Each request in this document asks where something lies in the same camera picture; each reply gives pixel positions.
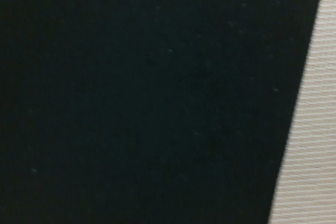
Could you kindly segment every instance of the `white surface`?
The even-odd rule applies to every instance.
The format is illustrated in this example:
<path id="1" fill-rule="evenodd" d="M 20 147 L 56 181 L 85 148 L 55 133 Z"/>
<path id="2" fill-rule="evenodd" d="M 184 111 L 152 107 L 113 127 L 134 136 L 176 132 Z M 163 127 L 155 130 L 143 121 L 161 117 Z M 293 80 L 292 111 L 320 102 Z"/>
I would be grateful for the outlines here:
<path id="1" fill-rule="evenodd" d="M 269 224 L 336 224 L 336 0 L 320 0 Z"/>

